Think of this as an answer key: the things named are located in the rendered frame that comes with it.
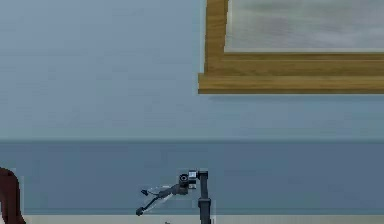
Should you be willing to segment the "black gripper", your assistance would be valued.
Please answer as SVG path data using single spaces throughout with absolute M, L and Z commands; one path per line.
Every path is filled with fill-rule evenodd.
M 172 188 L 169 186 L 153 187 L 149 189 L 142 189 L 141 193 L 145 196 L 154 195 L 155 197 L 144 207 L 139 207 L 136 210 L 136 215 L 141 216 L 145 212 L 153 208 L 157 202 L 161 200 L 168 200 L 173 195 L 186 195 L 189 191 L 189 177 L 187 174 L 181 174 L 179 176 L 179 182 Z

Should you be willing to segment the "dark red brown furniture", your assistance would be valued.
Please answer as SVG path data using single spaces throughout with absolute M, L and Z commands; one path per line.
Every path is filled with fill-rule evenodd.
M 21 213 L 18 178 L 3 167 L 0 167 L 0 208 L 4 224 L 27 224 Z

